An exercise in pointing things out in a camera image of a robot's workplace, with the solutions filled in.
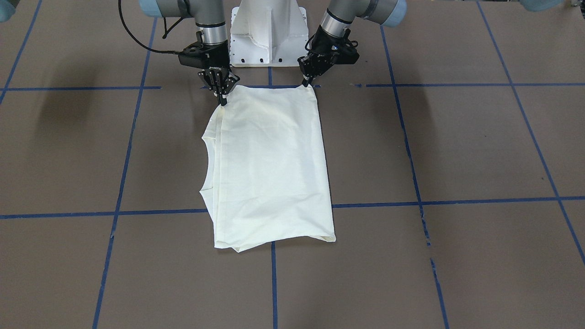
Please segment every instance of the white cloth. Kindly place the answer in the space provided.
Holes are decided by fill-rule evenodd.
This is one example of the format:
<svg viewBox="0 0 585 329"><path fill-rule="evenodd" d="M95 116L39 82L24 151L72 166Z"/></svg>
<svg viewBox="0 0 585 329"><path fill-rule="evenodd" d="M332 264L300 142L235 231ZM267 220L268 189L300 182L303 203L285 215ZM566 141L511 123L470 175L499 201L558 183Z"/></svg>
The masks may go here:
<svg viewBox="0 0 585 329"><path fill-rule="evenodd" d="M311 87L236 86L211 116L203 140L209 165L201 195L216 248L241 252L301 236L335 241Z"/></svg>

